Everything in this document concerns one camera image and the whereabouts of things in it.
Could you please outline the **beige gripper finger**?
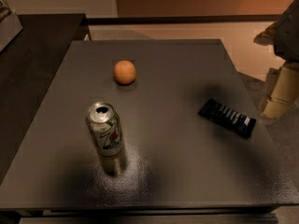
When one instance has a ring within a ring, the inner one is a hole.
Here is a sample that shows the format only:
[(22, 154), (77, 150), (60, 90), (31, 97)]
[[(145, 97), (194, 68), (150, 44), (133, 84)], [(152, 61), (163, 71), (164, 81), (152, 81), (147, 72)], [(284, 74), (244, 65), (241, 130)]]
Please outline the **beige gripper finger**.
[(293, 105), (294, 99), (284, 101), (271, 97), (264, 97), (259, 104), (259, 112), (268, 119), (280, 119)]

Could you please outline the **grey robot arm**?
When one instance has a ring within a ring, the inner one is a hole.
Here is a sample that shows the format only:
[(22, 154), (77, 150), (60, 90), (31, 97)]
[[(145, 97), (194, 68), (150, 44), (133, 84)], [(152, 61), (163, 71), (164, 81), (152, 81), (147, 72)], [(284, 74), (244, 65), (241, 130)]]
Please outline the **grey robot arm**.
[(275, 55), (285, 61), (276, 72), (268, 74), (270, 89), (262, 102), (262, 115), (279, 119), (299, 97), (299, 0), (293, 0), (253, 42), (272, 45)]

